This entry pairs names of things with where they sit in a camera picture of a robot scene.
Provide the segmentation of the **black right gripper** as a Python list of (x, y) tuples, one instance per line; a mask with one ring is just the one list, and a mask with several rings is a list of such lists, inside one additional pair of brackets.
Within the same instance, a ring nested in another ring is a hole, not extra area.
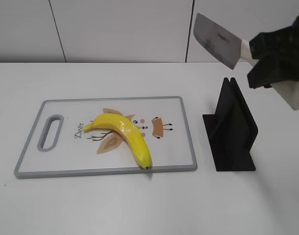
[(291, 26), (260, 32), (250, 40), (249, 47), (252, 58), (258, 60), (247, 74), (250, 88), (299, 81), (299, 15)]

